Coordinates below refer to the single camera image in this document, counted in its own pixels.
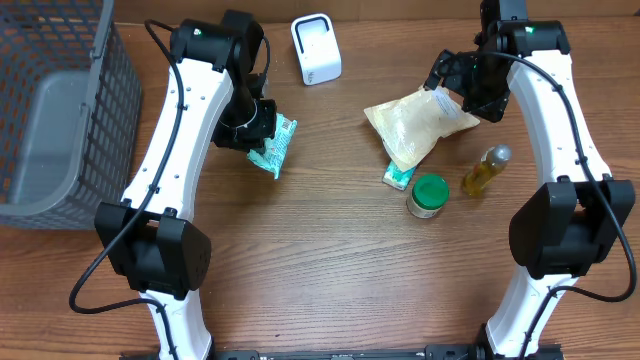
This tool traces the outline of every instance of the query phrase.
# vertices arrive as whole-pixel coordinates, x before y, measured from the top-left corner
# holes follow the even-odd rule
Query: small glass bottle
[[[511,160],[511,148],[498,145],[489,149],[479,164],[473,167],[462,179],[462,190],[471,196],[482,195],[485,186],[498,176]]]

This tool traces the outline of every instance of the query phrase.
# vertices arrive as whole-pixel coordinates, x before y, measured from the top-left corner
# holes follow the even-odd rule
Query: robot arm
[[[151,198],[146,211],[163,214],[169,208],[173,209],[171,211],[175,212],[176,218],[192,221],[202,163],[213,130],[231,100],[233,84],[227,70],[215,71],[207,62],[184,59],[178,64],[178,69],[185,88],[182,122],[157,193]],[[140,207],[149,191],[149,184],[171,135],[177,104],[176,78],[170,69],[167,95],[158,125],[142,165],[122,197],[123,201],[131,201],[132,208]]]
[[[191,223],[209,144],[262,151],[264,139],[274,135],[275,102],[261,99],[266,69],[260,76],[249,74],[263,36],[250,14],[235,11],[227,11],[221,25],[185,20],[172,31],[171,56],[180,76],[170,68],[158,125],[121,203],[102,203],[96,214],[96,230],[106,247],[140,210],[180,111],[176,79],[181,78],[182,121],[155,194],[134,230],[109,253],[114,270],[127,277],[131,289],[163,305],[179,359],[205,360],[214,352],[198,290],[209,267],[211,242]],[[149,309],[160,338],[158,357],[174,359],[163,316],[156,305]]]
[[[525,356],[538,351],[540,334],[564,292],[551,298],[527,339],[525,334],[545,296],[557,286],[574,285],[592,264],[603,261],[617,234],[585,176],[567,109],[555,88],[528,65],[482,53],[518,56],[562,86],[575,115],[587,166],[620,224],[635,196],[630,182],[613,180],[593,144],[573,86],[562,25],[529,21],[524,0],[484,0],[481,16],[477,56],[445,50],[425,88],[435,89],[443,80],[442,86],[463,96],[464,111],[492,122],[501,120],[511,92],[522,110],[536,160],[538,191],[511,221],[509,244],[517,265],[498,311],[479,335],[487,359],[517,358],[525,344]]]

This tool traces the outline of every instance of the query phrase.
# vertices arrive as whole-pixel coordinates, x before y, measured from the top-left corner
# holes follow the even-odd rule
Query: plastic bag
[[[296,131],[298,122],[285,118],[282,114],[278,114],[276,120],[276,134],[272,139],[265,139],[264,154],[260,154],[255,150],[249,151],[247,159],[251,160],[256,166],[261,169],[267,170],[273,173],[276,180],[280,177],[280,169],[284,163],[284,159],[287,156],[287,149],[293,133]]]
[[[416,167],[439,138],[480,123],[451,100],[448,90],[420,89],[399,100],[364,109],[400,171]]]

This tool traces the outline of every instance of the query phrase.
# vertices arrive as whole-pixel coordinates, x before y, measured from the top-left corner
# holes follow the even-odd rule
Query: wire mesh basket
[[[141,87],[113,0],[0,2],[0,224],[87,229],[118,202]]]

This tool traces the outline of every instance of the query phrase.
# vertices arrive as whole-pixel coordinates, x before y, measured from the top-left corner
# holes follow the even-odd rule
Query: wooden table
[[[598,150],[617,178],[638,186],[640,18],[563,23]],[[342,77],[305,87],[289,24],[265,26],[273,49],[271,96],[299,127],[278,181],[245,155],[213,146],[204,164],[195,224],[213,244],[201,295],[218,350],[465,343],[493,315],[514,266],[509,220],[536,188],[516,102],[502,122],[440,140],[423,162],[416,176],[437,173],[452,188],[450,202],[431,220],[411,216],[407,193],[380,182],[389,158],[362,111],[415,91],[443,48],[473,49],[479,27],[477,20],[338,23]],[[168,66],[142,27],[121,26],[120,33],[145,92],[137,169],[160,114]],[[462,175],[498,143],[513,147],[513,162],[484,198],[463,195]],[[639,214],[625,226],[638,254]],[[157,348],[145,307],[97,316],[69,310],[69,290],[101,249],[92,231],[2,229],[1,359],[116,359]],[[614,294],[627,279],[616,245],[579,284]],[[96,306],[136,295],[107,263],[79,302]],[[543,342],[561,343],[572,360],[637,358],[639,306],[640,296],[611,305],[568,294]]]

